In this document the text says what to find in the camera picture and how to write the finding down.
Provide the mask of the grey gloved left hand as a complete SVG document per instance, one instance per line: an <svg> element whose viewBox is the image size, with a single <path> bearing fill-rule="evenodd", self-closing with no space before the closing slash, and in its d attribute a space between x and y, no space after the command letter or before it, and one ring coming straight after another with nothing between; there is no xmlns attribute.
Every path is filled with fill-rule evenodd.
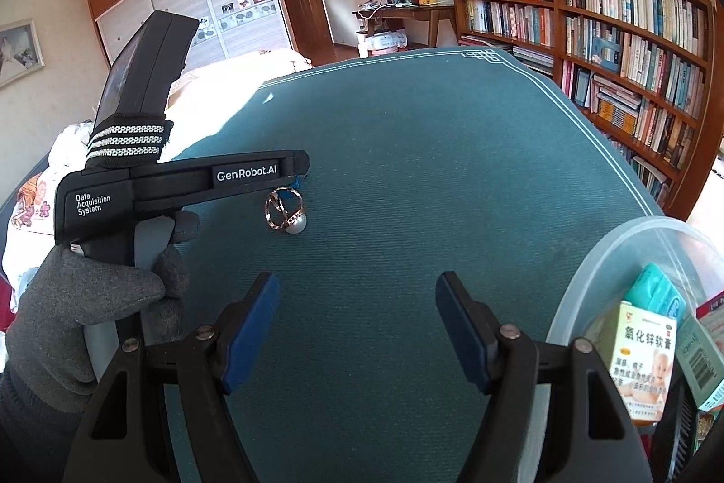
<svg viewBox="0 0 724 483"><path fill-rule="evenodd" d="M189 282L173 245L150 271L55 246L21 296L7 332L7 375L50 408L82 412L96 387L83 329L139 313L150 342L171 342L181 335Z"/></svg>

